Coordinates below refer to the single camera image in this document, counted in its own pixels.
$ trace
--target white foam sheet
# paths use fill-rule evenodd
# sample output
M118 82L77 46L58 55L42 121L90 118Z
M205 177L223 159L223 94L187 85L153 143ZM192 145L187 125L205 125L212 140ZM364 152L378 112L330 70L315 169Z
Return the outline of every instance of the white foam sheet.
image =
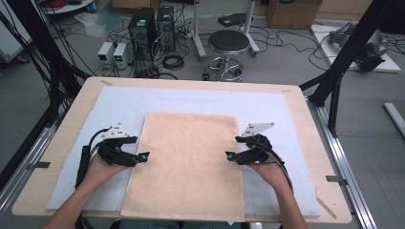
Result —
M315 38L318 41L318 43L321 43L321 41L326 36L329 35L330 31L336 31L340 28L341 27L330 27L330 26L319 26L319 25L312 25L312 27L311 27L313 34L315 35ZM339 54L341 48L337 44L329 43L327 41L327 39L328 38L326 38L325 41L322 42L321 49L322 49L323 54L327 57L328 63L331 65L331 63L333 63L333 61L336 59L337 54ZM381 56L381 58L384 59L385 62L382 62L381 64L379 64L375 69L372 70L372 72L398 73L401 71L401 69L394 63L394 61L387 54L383 54ZM349 70L361 71L354 62L349 67Z
M152 88L105 87L83 125L77 141L61 170L47 209L57 209L75 190L75 178L81 147L100 129L121 123L129 135L140 136L148 112L181 112L191 114L236 115L240 134L249 123L274 122L262 132L273 149L286 162L294 193L306 217L320 216L313 185L282 94L234 91L172 90ZM125 152L134 153L138 144L124 145ZM92 195L85 210L120 211L131 169L114 176ZM270 186L247 166L243 168L245 213L258 216L280 216L277 198Z

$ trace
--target beige cloth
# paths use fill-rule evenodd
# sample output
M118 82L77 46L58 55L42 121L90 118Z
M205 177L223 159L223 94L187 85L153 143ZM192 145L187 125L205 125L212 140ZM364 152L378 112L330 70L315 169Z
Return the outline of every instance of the beige cloth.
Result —
M146 219L245 221L235 116L149 113L121 214Z

